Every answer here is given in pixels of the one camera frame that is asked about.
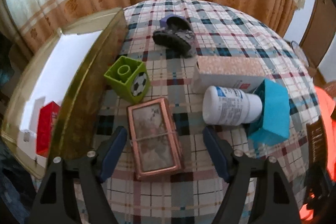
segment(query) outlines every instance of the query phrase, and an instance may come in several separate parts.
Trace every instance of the white pill bottle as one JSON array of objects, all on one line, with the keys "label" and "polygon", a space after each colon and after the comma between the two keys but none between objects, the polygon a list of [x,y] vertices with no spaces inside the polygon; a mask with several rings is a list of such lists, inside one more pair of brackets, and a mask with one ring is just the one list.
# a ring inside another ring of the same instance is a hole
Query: white pill bottle
[{"label": "white pill bottle", "polygon": [[238,126],[258,120],[263,110],[259,96],[238,89],[210,86],[203,99],[206,124]]}]

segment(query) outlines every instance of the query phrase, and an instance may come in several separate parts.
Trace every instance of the bottle label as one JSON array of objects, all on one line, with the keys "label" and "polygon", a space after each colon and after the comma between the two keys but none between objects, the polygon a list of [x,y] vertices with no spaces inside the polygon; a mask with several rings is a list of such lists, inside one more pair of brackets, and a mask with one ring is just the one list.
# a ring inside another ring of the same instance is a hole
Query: bottle label
[{"label": "bottle label", "polygon": [[245,93],[237,89],[216,87],[221,103],[219,124],[236,126],[243,122],[248,112],[248,99]]}]

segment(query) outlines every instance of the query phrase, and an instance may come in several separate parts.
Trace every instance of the purple object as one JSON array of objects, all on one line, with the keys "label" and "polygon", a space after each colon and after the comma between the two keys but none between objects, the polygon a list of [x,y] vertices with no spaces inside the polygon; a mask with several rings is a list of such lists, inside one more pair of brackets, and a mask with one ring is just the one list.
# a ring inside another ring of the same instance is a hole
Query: purple object
[{"label": "purple object", "polygon": [[160,28],[166,27],[167,19],[170,18],[170,17],[172,17],[172,16],[179,17],[179,18],[182,18],[183,20],[186,20],[186,18],[183,17],[183,16],[178,16],[178,15],[170,14],[170,15],[167,15],[164,18],[160,19]]}]

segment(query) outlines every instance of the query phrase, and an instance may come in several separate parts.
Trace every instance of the picture frame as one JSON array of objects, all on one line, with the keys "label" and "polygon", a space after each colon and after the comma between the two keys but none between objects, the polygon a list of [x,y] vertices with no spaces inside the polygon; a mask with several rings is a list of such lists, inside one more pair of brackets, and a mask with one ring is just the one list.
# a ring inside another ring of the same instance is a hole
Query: picture frame
[{"label": "picture frame", "polygon": [[127,116],[138,180],[183,169],[176,126],[166,98],[129,106]]}]

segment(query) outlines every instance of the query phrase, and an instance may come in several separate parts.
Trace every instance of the blue gripper pad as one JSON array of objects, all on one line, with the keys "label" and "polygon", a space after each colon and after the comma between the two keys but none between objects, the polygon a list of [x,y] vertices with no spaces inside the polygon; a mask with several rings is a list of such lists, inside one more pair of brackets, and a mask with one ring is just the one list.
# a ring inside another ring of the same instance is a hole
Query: blue gripper pad
[{"label": "blue gripper pad", "polygon": [[110,149],[106,153],[106,156],[101,165],[101,172],[98,176],[100,183],[103,183],[112,176],[127,141],[127,130],[125,128],[118,127],[114,134],[117,134],[117,136],[115,137],[115,140],[112,143]]},{"label": "blue gripper pad", "polygon": [[203,129],[202,134],[203,134],[204,144],[210,154],[213,164],[215,165],[215,169],[216,169],[218,176],[223,178],[225,182],[229,183],[231,181],[231,177],[228,172],[227,159],[222,153],[219,143],[214,138],[211,131],[214,131],[211,127],[205,127]]}]

